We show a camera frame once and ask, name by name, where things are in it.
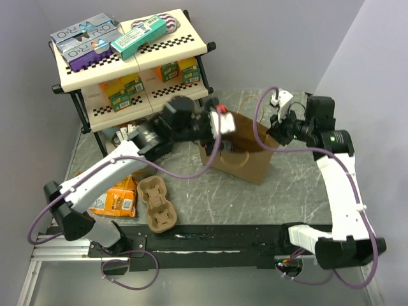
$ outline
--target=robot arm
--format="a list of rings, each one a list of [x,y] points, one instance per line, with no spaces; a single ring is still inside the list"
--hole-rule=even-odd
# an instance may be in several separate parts
[[[361,218],[365,205],[356,204],[354,193],[360,197],[353,143],[347,131],[335,130],[334,100],[329,97],[310,97],[307,101],[305,120],[298,120],[294,111],[292,95],[280,91],[279,99],[271,98],[270,104],[278,108],[277,115],[270,118],[268,133],[280,144],[287,145],[293,139],[306,142],[308,147],[328,150],[339,158],[347,168],[348,176],[334,158],[314,152],[330,204],[333,228],[325,233],[309,225],[296,222],[283,224],[280,242],[284,247],[299,246],[316,255],[323,269],[366,265],[372,260],[372,246],[367,228]],[[353,191],[349,177],[353,179]],[[386,250],[385,240],[376,238],[378,252]]]
[[[216,99],[210,102],[212,102],[210,106],[218,104]],[[235,130],[232,114],[224,110],[220,120],[221,134]],[[164,106],[160,114],[138,126],[128,135],[128,140],[122,142],[111,154],[87,171],[61,185],[49,182],[44,187],[49,203],[66,191],[71,191],[54,205],[51,211],[66,240],[85,237],[101,244],[112,254],[123,251],[126,238],[118,225],[97,215],[91,217],[87,212],[95,200],[120,179],[145,167],[145,163],[140,160],[116,160],[116,158],[131,156],[153,162],[170,153],[175,142],[190,140],[207,142],[218,135],[218,129],[219,115],[211,111],[208,104],[206,109],[197,112],[193,100],[175,97]],[[76,182],[84,177],[89,179],[76,188]]]

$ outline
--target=checkered pattern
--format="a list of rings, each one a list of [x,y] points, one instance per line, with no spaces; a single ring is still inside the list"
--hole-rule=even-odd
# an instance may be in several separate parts
[[[85,68],[81,69],[78,72],[81,72],[83,70],[88,70],[88,69],[91,69],[91,68],[100,67],[100,66],[103,66],[105,64],[110,64],[111,62],[117,62],[117,61],[120,61],[120,57],[117,56],[116,54],[112,54],[112,55],[109,55],[109,57],[105,57],[104,59],[100,60],[99,62],[94,62],[90,66],[85,67]],[[75,73],[74,71],[72,71],[71,67],[69,67],[69,66],[66,66],[65,69],[66,69],[66,74],[67,75],[70,75],[71,73]]]
[[[187,36],[181,36],[180,38],[175,38],[174,40],[162,41],[160,43],[154,43],[153,45],[145,45],[140,49],[140,54],[174,47],[176,45],[181,45],[182,43],[188,43],[189,41],[194,41],[194,38],[191,34],[188,34]]]
[[[152,94],[153,94],[153,98],[156,99],[158,97],[167,96],[168,94],[174,94],[175,92],[183,91],[184,89],[191,88],[197,85],[198,83],[187,84],[187,85],[180,84],[180,85],[170,86],[169,88],[159,89],[158,91],[152,91]]]
[[[132,105],[140,104],[143,102],[142,97],[138,96],[137,98],[132,98]],[[104,107],[99,107],[99,108],[94,108],[93,110],[94,117],[97,117],[98,115],[104,115],[106,113],[110,113],[113,111],[112,106],[104,106]]]

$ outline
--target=chip bag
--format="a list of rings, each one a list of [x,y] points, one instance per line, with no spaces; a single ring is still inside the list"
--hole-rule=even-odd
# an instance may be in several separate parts
[[[89,209],[98,215],[136,217],[136,187],[132,177],[125,177],[102,194]]]

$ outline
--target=paper bag handle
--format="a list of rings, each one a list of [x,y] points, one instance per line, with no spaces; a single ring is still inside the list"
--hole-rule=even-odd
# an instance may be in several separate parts
[[[254,94],[250,94],[250,95],[247,96],[247,97],[242,101],[242,103],[239,105],[238,110],[237,110],[237,113],[240,113],[240,112],[241,112],[242,107],[244,106],[244,104],[245,104],[250,98],[255,98],[255,99],[258,99],[258,100],[259,100],[259,97],[258,97],[258,96],[255,96]],[[265,114],[265,105],[262,105],[261,118],[260,118],[260,120],[258,121],[259,123],[261,123],[264,114]]]
[[[243,166],[245,166],[246,163],[248,163],[248,160],[249,160],[249,152],[248,152],[248,151],[245,152],[245,155],[246,155],[246,156],[245,156],[244,160],[243,160],[241,163],[238,163],[238,164],[231,164],[231,163],[227,162],[223,156],[220,156],[219,159],[220,159],[220,161],[221,161],[223,164],[225,164],[226,166],[228,166],[228,167],[230,167],[230,168],[232,168],[232,169],[240,169],[240,168],[242,168]]]

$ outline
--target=gray wall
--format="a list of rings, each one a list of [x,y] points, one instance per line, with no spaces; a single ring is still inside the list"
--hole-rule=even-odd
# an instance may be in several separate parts
[[[99,12],[119,20],[188,9],[204,41],[217,50],[203,58],[216,89],[277,84],[314,92],[363,0],[38,0],[58,31]]]
[[[29,224],[44,207],[43,185],[62,180],[79,122],[47,47],[50,27],[35,0],[0,9],[1,305],[16,305],[33,247]]]
[[[386,305],[407,305],[408,2],[366,0],[317,93],[351,132],[367,214],[388,250],[377,280]]]

